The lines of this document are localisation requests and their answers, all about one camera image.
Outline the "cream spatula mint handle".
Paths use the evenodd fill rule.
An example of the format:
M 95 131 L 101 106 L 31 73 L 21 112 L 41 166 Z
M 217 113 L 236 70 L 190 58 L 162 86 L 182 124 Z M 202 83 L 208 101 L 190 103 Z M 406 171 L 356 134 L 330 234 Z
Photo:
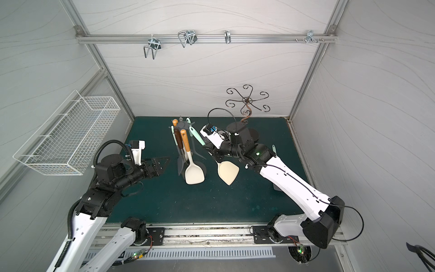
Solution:
M 192 125 L 189 126 L 189 131 L 192 133 L 192 135 L 196 138 L 196 140 L 202 146 L 205 145 L 205 141 L 203 140 L 203 138 L 199 135 L 199 133 L 196 131 L 196 129 Z M 239 173 L 239 167 L 230 161 L 224 161 L 221 163 L 216 161 L 216 163 L 217 163 L 217 173 L 218 173 L 219 177 L 227 185 L 231 185 Z

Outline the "grey spatula mint handle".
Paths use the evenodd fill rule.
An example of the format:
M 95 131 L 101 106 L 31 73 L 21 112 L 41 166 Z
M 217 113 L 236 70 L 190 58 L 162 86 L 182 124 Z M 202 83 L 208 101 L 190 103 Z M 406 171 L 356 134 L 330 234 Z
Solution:
M 272 150 L 276 154 L 276 146 L 275 145 L 272 145 Z M 274 188 L 274 190 L 276 190 L 278 192 L 282 191 L 276 184 L 273 184 L 273 188 Z

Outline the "white spatula light wood handle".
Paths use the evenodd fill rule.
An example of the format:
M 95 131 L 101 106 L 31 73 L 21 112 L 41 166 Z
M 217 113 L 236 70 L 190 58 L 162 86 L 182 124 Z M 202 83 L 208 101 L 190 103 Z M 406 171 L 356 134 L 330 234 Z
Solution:
M 188 135 L 185 129 L 180 131 L 186 153 L 189 160 L 189 166 L 185 171 L 185 180 L 188 185 L 196 185 L 205 181 L 205 175 L 202 168 L 195 164 L 193 161 L 193 157 L 191 155 L 190 144 L 188 140 Z

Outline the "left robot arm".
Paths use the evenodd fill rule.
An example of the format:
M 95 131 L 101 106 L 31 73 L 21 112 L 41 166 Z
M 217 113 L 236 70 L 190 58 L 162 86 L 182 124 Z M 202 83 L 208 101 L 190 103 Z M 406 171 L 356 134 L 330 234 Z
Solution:
M 163 229 L 148 230 L 146 222 L 128 217 L 113 238 L 87 263 L 90 246 L 115 206 L 127 195 L 124 190 L 142 184 L 145 179 L 161 176 L 167 168 L 168 156 L 142 158 L 144 141 L 124 144 L 109 140 L 96 151 L 94 175 L 86 193 L 70 208 L 68 234 L 50 264 L 50 272 L 106 272 L 112 266 L 134 262 L 161 243 Z

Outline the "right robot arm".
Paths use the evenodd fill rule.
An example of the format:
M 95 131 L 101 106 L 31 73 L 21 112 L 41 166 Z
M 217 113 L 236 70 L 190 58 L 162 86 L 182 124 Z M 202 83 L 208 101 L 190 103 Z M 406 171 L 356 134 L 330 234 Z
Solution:
M 277 215 L 271 222 L 273 239 L 276 235 L 302 235 L 321 249 L 328 247 L 343 220 L 345 203 L 340 197 L 329 197 L 313 188 L 272 149 L 256 142 L 242 122 L 233 122 L 224 130 L 207 124 L 200 134 L 205 137 L 204 149 L 217 162 L 225 156 L 238 159 L 245 168 L 272 182 L 302 210 L 299 216 Z

